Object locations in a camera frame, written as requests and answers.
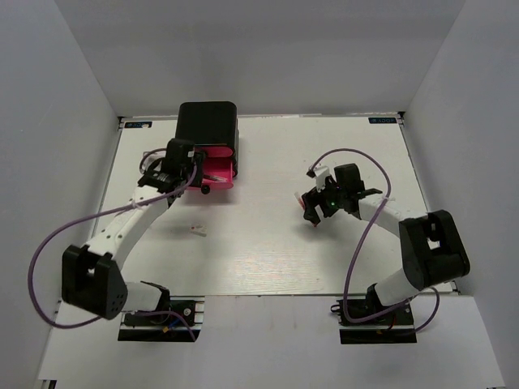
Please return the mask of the pink top drawer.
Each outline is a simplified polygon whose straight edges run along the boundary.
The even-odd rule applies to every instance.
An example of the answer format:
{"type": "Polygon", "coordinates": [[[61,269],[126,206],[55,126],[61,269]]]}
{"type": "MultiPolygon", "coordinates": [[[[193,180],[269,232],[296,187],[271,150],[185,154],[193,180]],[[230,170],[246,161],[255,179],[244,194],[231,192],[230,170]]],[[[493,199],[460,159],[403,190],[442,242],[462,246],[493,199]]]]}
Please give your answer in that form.
{"type": "Polygon", "coordinates": [[[207,158],[230,158],[234,155],[234,150],[225,146],[198,147],[207,158]]]}

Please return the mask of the pink drawer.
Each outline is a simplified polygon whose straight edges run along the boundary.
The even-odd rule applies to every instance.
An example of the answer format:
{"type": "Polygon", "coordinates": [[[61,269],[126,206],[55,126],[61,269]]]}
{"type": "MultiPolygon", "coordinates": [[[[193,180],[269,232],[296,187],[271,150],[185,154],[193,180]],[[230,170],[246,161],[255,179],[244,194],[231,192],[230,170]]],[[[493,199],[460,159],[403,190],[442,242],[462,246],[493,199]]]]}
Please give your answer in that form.
{"type": "Polygon", "coordinates": [[[197,170],[197,175],[188,190],[199,190],[207,195],[215,190],[230,190],[234,187],[234,165],[230,158],[207,158],[197,170]]]}
{"type": "Polygon", "coordinates": [[[230,158],[234,155],[234,150],[225,146],[198,147],[207,158],[230,158]]]}

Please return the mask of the purple pen refill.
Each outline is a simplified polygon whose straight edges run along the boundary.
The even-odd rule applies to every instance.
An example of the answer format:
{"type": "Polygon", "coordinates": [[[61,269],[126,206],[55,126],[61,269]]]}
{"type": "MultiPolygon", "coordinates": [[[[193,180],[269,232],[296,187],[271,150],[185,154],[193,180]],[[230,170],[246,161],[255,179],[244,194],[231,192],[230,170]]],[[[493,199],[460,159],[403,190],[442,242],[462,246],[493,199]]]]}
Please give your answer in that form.
{"type": "Polygon", "coordinates": [[[204,179],[211,180],[214,182],[227,182],[227,178],[225,178],[225,177],[208,175],[208,174],[204,175],[204,179]]]}

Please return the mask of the red pen refill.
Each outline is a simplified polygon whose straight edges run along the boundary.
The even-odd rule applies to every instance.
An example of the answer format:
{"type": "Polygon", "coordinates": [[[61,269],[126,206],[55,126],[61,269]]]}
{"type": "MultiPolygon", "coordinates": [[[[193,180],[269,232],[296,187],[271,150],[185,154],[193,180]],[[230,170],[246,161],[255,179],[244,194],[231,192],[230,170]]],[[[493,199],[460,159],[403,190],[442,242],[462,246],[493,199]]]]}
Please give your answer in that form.
{"type": "Polygon", "coordinates": [[[298,192],[295,192],[294,196],[297,199],[297,201],[298,201],[299,205],[301,206],[302,210],[305,211],[307,209],[307,207],[306,207],[306,204],[304,203],[304,200],[303,200],[302,196],[298,192]]]}

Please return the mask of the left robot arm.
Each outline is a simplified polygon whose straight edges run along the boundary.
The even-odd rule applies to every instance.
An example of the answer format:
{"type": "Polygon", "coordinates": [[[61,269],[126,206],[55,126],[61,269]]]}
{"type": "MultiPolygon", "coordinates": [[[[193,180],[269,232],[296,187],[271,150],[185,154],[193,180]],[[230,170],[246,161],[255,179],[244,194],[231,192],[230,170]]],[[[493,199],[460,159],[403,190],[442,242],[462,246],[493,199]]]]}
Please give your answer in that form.
{"type": "Polygon", "coordinates": [[[139,179],[129,203],[97,235],[62,255],[62,299],[105,319],[144,312],[153,323],[171,314],[169,291],[150,282],[127,282],[122,269],[148,228],[196,179],[202,156],[191,141],[171,139],[165,156],[139,179]]]}

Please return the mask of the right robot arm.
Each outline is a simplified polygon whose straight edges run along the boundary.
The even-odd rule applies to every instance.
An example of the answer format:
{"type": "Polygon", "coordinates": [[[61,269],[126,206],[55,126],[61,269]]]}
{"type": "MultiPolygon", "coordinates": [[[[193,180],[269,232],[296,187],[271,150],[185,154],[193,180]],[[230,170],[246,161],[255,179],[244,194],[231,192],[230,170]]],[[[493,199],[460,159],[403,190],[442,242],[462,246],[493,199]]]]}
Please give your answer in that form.
{"type": "Polygon", "coordinates": [[[310,170],[307,176],[315,185],[300,200],[304,220],[316,226],[343,211],[366,222],[352,265],[374,226],[400,242],[401,267],[367,289],[360,310],[352,307],[348,297],[343,298],[342,313],[348,323],[385,323],[423,290],[469,274],[470,260],[449,212],[421,213],[391,205],[387,191],[366,188],[355,164],[310,170]]]}

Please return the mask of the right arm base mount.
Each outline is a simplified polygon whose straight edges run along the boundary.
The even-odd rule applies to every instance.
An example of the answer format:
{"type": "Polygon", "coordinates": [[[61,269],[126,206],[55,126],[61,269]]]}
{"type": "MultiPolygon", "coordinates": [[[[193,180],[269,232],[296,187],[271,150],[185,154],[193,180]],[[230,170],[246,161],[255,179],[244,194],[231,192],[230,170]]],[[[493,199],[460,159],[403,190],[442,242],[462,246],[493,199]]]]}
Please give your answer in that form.
{"type": "Polygon", "coordinates": [[[339,322],[339,336],[343,345],[415,344],[417,337],[414,316],[408,305],[369,322],[353,323],[343,313],[343,301],[330,307],[339,322]]]}

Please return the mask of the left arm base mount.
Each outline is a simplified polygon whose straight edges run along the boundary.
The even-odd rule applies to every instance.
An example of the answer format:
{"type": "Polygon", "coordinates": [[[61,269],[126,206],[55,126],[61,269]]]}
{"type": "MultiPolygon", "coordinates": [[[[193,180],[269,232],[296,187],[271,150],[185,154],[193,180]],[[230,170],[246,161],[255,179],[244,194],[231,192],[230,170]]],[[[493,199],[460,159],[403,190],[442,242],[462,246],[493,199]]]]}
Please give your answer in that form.
{"type": "Polygon", "coordinates": [[[124,314],[118,341],[149,343],[192,343],[202,330],[205,297],[171,297],[168,313],[124,314]]]}

